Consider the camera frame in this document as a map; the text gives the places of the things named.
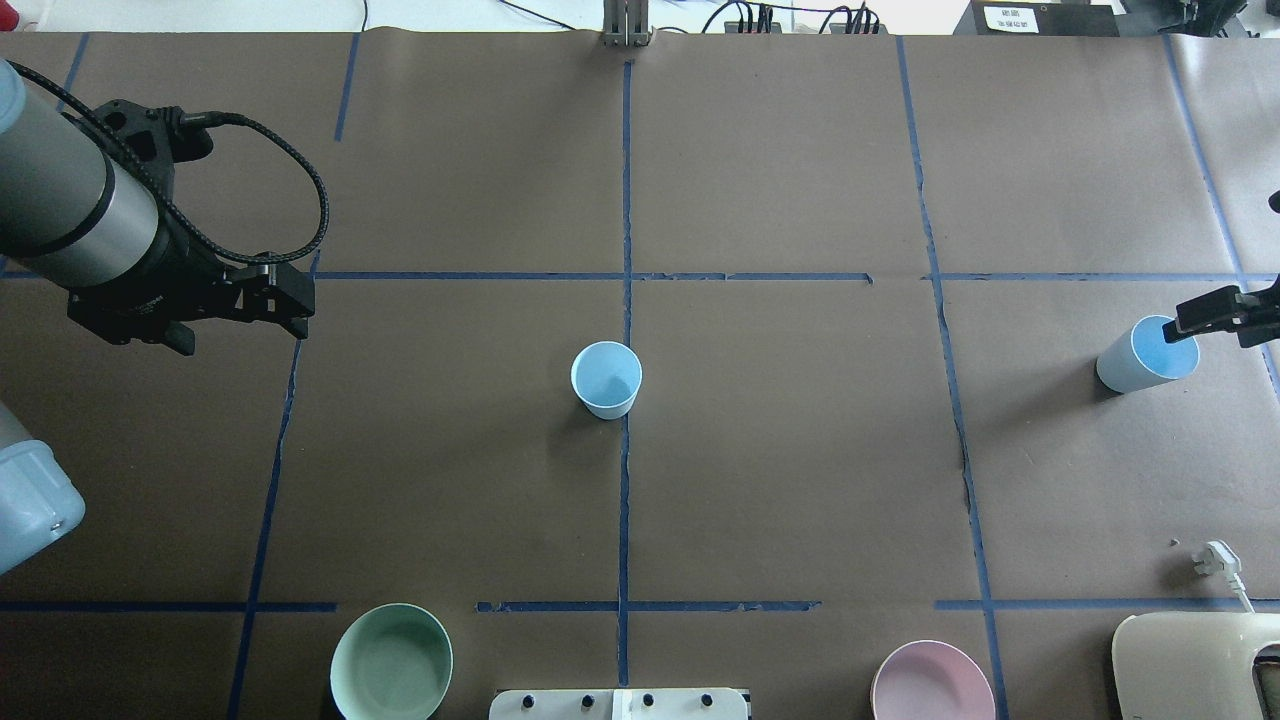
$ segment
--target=white plug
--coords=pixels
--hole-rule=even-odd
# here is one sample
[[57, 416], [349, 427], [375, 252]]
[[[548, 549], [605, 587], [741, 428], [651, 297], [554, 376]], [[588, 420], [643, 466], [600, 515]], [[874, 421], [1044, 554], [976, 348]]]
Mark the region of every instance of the white plug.
[[1196, 561], [1196, 571], [1201, 575], [1224, 575], [1228, 587], [1244, 605], [1244, 611], [1253, 612], [1253, 603], [1249, 602], [1244, 582], [1240, 580], [1240, 557], [1229, 544], [1222, 541], [1208, 541], [1204, 543], [1204, 550], [1192, 555], [1192, 560]]

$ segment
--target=green bowl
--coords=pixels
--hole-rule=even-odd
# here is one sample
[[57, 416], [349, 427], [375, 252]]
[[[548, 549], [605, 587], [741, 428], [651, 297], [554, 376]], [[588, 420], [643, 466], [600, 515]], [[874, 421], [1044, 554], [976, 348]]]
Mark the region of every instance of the green bowl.
[[347, 720], [426, 720], [453, 676], [453, 646], [434, 615], [398, 602], [347, 628], [329, 666], [333, 700]]

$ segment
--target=red object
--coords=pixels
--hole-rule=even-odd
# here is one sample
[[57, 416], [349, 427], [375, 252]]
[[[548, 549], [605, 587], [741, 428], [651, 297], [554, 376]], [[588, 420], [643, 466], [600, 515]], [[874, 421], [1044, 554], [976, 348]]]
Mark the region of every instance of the red object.
[[6, 0], [0, 0], [0, 32], [9, 32], [17, 27], [18, 10], [14, 10]]

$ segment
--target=white label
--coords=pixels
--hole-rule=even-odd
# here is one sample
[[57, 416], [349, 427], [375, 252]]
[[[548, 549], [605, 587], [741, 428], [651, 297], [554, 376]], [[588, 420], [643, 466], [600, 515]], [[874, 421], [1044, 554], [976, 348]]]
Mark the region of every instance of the white label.
[[1001, 32], [1039, 32], [1036, 27], [1036, 10], [1030, 8], [983, 8], [987, 14], [987, 27]]

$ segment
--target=pink bowl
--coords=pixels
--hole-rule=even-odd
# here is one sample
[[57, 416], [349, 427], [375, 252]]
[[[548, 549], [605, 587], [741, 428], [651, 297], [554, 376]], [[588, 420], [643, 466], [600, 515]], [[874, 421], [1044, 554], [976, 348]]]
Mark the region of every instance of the pink bowl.
[[876, 720], [995, 720], [982, 669], [960, 650], [916, 641], [895, 650], [872, 683]]

